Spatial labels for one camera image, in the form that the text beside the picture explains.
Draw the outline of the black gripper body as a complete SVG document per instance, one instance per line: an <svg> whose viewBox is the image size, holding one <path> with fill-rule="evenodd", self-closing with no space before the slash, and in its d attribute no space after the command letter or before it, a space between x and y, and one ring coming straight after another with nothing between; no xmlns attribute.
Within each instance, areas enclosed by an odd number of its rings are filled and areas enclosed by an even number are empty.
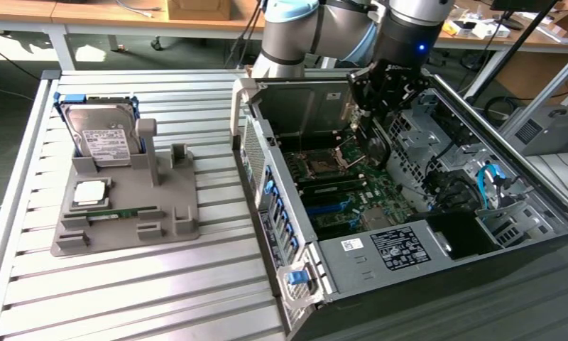
<svg viewBox="0 0 568 341"><path fill-rule="evenodd" d="M383 81L389 68L418 73L430 57L442 27L442 21L435 26L423 26L387 13L374 45L370 80Z"/></svg>

